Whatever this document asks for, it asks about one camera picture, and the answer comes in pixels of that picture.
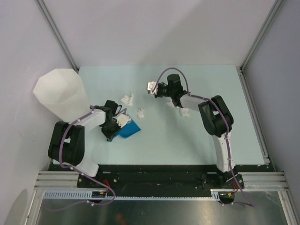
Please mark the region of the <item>blue dustpan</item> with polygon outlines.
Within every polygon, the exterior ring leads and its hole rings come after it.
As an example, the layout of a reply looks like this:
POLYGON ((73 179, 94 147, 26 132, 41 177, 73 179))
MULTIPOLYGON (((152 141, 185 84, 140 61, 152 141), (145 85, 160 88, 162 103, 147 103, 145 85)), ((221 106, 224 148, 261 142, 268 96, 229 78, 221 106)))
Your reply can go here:
POLYGON ((132 120, 126 126, 124 126, 121 131, 115 136, 120 136, 122 138, 129 138, 130 136, 136 134, 137 132, 141 131, 139 126, 132 120))

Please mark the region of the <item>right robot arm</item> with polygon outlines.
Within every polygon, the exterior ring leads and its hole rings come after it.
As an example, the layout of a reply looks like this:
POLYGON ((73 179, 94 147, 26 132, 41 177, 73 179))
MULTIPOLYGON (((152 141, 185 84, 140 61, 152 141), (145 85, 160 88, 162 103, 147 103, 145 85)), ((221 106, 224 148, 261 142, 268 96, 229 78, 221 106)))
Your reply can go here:
POLYGON ((221 188, 229 187, 233 183, 229 172, 235 167, 231 150, 234 120, 223 98, 220 95, 205 98, 190 94, 182 87, 178 74, 169 75, 167 83, 149 82, 147 91, 155 98, 169 97, 175 107, 200 113, 206 132, 213 138, 217 156, 216 166, 222 172, 216 176, 216 182, 221 188))

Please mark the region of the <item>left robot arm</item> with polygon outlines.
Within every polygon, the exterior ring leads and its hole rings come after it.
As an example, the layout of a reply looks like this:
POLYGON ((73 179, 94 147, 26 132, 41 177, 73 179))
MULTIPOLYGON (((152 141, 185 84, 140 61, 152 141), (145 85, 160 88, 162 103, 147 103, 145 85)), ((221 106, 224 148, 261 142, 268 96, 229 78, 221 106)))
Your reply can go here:
POLYGON ((63 168, 75 168, 88 175, 87 182, 97 188, 104 178, 98 173, 99 165, 85 156, 85 134, 100 127, 107 141, 111 142, 123 125, 117 119, 122 106, 107 100, 104 106, 91 106, 90 112, 72 123, 59 121, 55 124, 48 157, 63 168))

